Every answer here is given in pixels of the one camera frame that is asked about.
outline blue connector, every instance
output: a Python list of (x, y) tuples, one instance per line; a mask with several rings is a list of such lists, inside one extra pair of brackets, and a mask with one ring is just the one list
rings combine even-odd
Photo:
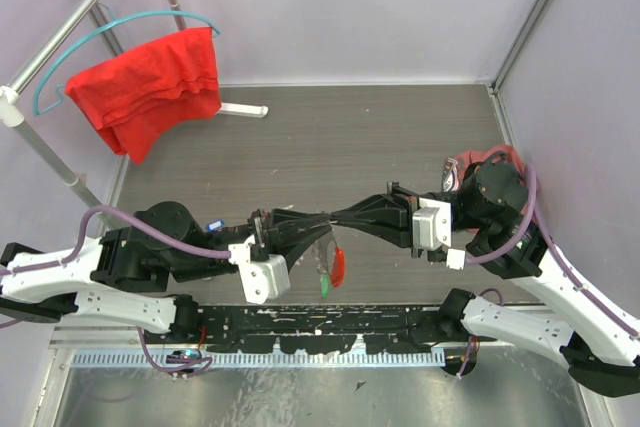
[(207, 224), (207, 232), (220, 230), (222, 227), (224, 227), (224, 221), (222, 219), (214, 220), (213, 222)]

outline white cable tray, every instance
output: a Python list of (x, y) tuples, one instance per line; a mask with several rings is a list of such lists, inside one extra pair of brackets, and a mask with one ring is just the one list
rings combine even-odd
[[(149, 349), (154, 361), (166, 365), (164, 358), (173, 349)], [(203, 352), (213, 358), (215, 369), (247, 368), (348, 368), (348, 367), (444, 367), (444, 350), (434, 348), (430, 353), (376, 354), (367, 355), (364, 348), (354, 348), (340, 354), (308, 355), (306, 353), (285, 354), (275, 348), (271, 354), (214, 354)], [(73, 368), (146, 368), (151, 367), (140, 349), (82, 349), (72, 363)]]

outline white motor bracket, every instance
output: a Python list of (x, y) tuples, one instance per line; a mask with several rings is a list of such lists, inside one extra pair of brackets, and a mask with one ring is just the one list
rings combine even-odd
[(229, 262), (238, 266), (242, 289), (247, 302), (264, 304), (276, 299), (291, 288), (287, 261), (281, 255), (269, 255), (266, 262), (251, 261), (251, 246), (255, 236), (249, 236), (242, 244), (229, 245)]

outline wire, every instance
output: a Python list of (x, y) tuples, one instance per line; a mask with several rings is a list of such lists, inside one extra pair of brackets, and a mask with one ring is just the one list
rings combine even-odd
[[(502, 295), (502, 292), (500, 292), (495, 287), (489, 287), (488, 289), (484, 289), (482, 292), (480, 292), (480, 297), (484, 297), (489, 292), (496, 293), (498, 295), (500, 305), (501, 306), (504, 305), (504, 296)], [(471, 347), (473, 346), (474, 343), (477, 343), (477, 347), (475, 348), (475, 356), (477, 356), (478, 352), (480, 351), (480, 341), (477, 336), (470, 335), (469, 339), (467, 340), (467, 352), (464, 355), (464, 359), (462, 361), (462, 365), (460, 366), (460, 370), (458, 370), (458, 373), (456, 374), (456, 377), (458, 377), (459, 380), (462, 380), (462, 374), (464, 373), (464, 370), (467, 368), (467, 364), (469, 363), (469, 359), (471, 356)]]
[(531, 219), (533, 218), (533, 212), (536, 206), (538, 179), (536, 175), (536, 169), (533, 168), (533, 165), (527, 165), (526, 167), (526, 181), (527, 188), (529, 189), (529, 195), (527, 197), (527, 210), (522, 217), (522, 221), (520, 222), (520, 226), (518, 227), (515, 235), (513, 235), (513, 237), (511, 237), (507, 242), (504, 243), (504, 245), (497, 248), (493, 252), (481, 255), (479, 257), (472, 257), (470, 255), (467, 255), (467, 264), (483, 264), (485, 262), (495, 260), (498, 257), (501, 257), (504, 254), (508, 253), (516, 246), (518, 242), (520, 242), (524, 234), (527, 232), (527, 229), (529, 228), (529, 224), (531, 223)]
[(20, 322), (22, 322), (22, 321), (18, 320), (18, 319), (10, 320), (9, 322), (5, 322), (3, 324), (0, 324), (0, 329), (4, 329), (6, 327), (11, 327), (12, 325), (19, 324)]
[(480, 297), (484, 297), (485, 295), (487, 295), (489, 292), (494, 292), (495, 294), (498, 295), (498, 303), (500, 305), (504, 305), (504, 296), (502, 295), (502, 292), (500, 292), (498, 289), (496, 289), (495, 287), (489, 287), (488, 289), (484, 289), (482, 292), (480, 292), (480, 294), (478, 294)]
[(200, 342), (198, 342), (198, 352), (200, 352), (200, 347), (202, 347), (204, 339), (207, 337), (207, 328), (203, 325), (200, 332), (202, 332), (202, 335), (200, 336)]
[(50, 111), (51, 109), (57, 107), (63, 102), (64, 99), (60, 94), (60, 87), (61, 86), (64, 87), (64, 84), (59, 84), (56, 87), (56, 92), (58, 93), (58, 96), (60, 98), (56, 102), (51, 104), (49, 107), (46, 107), (42, 110), (40, 110), (40, 108), (38, 107), (38, 103), (40, 101), (40, 94), (45, 84), (49, 81), (49, 79), (51, 78), (53, 73), (56, 71), (56, 69), (60, 67), (60, 64), (62, 64), (67, 59), (67, 57), (69, 57), (72, 53), (74, 53), (80, 46), (82, 46), (84, 43), (88, 42), (89, 40), (93, 39), (94, 37), (97, 37), (101, 33), (109, 29), (112, 29), (117, 25), (124, 24), (125, 22), (129, 22), (131, 20), (141, 19), (143, 17), (152, 17), (156, 15), (173, 15), (173, 16), (179, 16), (179, 17), (190, 17), (192, 19), (201, 20), (202, 22), (208, 24), (213, 29), (213, 31), (215, 32), (214, 37), (217, 37), (218, 35), (220, 35), (220, 30), (218, 30), (218, 27), (216, 27), (216, 25), (206, 17), (203, 17), (202, 15), (199, 15), (199, 14), (195, 14), (193, 12), (184, 12), (181, 10), (149, 10), (146, 12), (138, 12), (137, 14), (127, 15), (126, 17), (121, 17), (119, 19), (113, 20), (108, 24), (104, 24), (103, 26), (97, 28), (93, 32), (90, 32), (84, 37), (81, 37), (80, 39), (78, 39), (60, 57), (56, 59), (56, 61), (51, 65), (51, 67), (49, 67), (49, 69), (44, 74), (42, 79), (40, 79), (40, 82), (38, 82), (38, 85), (36, 86), (36, 90), (33, 93), (33, 115), (37, 116), (37, 115), (44, 114), (45, 112)]
[(551, 255), (555, 259), (555, 261), (560, 266), (562, 272), (571, 280), (576, 289), (580, 290), (596, 307), (600, 309), (600, 311), (605, 314), (609, 319), (611, 319), (618, 327), (628, 333), (634, 340), (639, 340), (638, 331), (628, 325), (624, 320), (618, 317), (609, 307), (607, 307), (604, 302), (602, 302), (598, 297), (593, 294), (590, 290), (586, 288), (586, 286), (580, 281), (580, 279), (574, 274), (571, 267), (567, 265), (562, 255), (558, 251), (556, 244), (551, 239), (551, 235), (549, 234), (549, 229), (547, 224), (542, 219), (540, 215), (539, 208), (536, 206), (536, 222), (538, 224), (538, 228), (540, 229), (540, 233), (544, 238), (544, 241), (547, 243), (549, 250), (551, 251)]
[(68, 264), (69, 262), (75, 260), (80, 254), (80, 251), (82, 250), (82, 247), (84, 245), (89, 220), (91, 220), (91, 217), (100, 212), (123, 220), (132, 227), (140, 230), (141, 232), (144, 232), (145, 234), (153, 237), (156, 240), (159, 240), (163, 244), (166, 244), (169, 247), (173, 247), (174, 249), (180, 250), (182, 252), (186, 252), (187, 254), (206, 257), (209, 259), (229, 259), (231, 257), (231, 252), (229, 252), (228, 250), (203, 249), (202, 247), (185, 244), (184, 242), (180, 242), (179, 240), (169, 237), (167, 234), (163, 234), (159, 230), (156, 230), (150, 225), (145, 224), (143, 221), (137, 219), (131, 214), (127, 214), (126, 212), (118, 210), (115, 207), (111, 207), (109, 205), (96, 205), (87, 210), (82, 216), (82, 219), (80, 220), (80, 229), (78, 232), (78, 241), (76, 242), (75, 247), (68, 256), (64, 257), (62, 260), (51, 260), (39, 264), (24, 265), (15, 267), (11, 270), (5, 269), (3, 271), (0, 271), (0, 277), (4, 275), (18, 274), (20, 272), (34, 272), (37, 270), (49, 269), (51, 267), (59, 267), (60, 265)]
[(202, 367), (200, 367), (198, 370), (194, 370), (190, 373), (184, 373), (184, 375), (189, 378), (203, 374), (209, 368), (211, 362), (213, 362), (212, 357), (203, 357), (201, 359), (185, 360), (179, 367), (163, 367), (162, 365), (156, 363), (156, 361), (153, 360), (153, 357), (151, 357), (149, 348), (147, 347), (147, 343), (144, 340), (144, 331), (140, 327), (138, 327), (138, 338), (140, 339), (140, 345), (142, 346), (142, 353), (144, 354), (145, 359), (147, 359), (147, 362), (151, 364), (151, 367), (159, 372), (165, 372), (167, 374), (177, 374), (184, 371), (185, 369), (190, 369), (192, 367), (203, 364)]

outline towel rack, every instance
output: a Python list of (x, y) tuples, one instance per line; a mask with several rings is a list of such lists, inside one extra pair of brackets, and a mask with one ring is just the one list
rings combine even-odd
[[(7, 85), (0, 87), (0, 121), (7, 127), (16, 131), (29, 146), (53, 169), (62, 181), (76, 194), (88, 207), (101, 204), (100, 200), (89, 190), (85, 183), (73, 172), (67, 164), (56, 154), (53, 149), (40, 137), (31, 125), (26, 121), (24, 115), (16, 107), (20, 94), (27, 85), (44, 67), (45, 63), (56, 52), (65, 39), (73, 32), (78, 24), (84, 19), (99, 0), (79, 0), (76, 8), (69, 18), (55, 31), (46, 43), (36, 52)], [(180, 10), (178, 0), (168, 0), (171, 10)], [(181, 17), (175, 17), (176, 24), (180, 30), (186, 28)], [(234, 104), (223, 104), (220, 113), (233, 115), (244, 115), (251, 117), (264, 117), (267, 108), (264, 106), (245, 106)], [(103, 223), (109, 228), (118, 228), (117, 222), (103, 218)]]

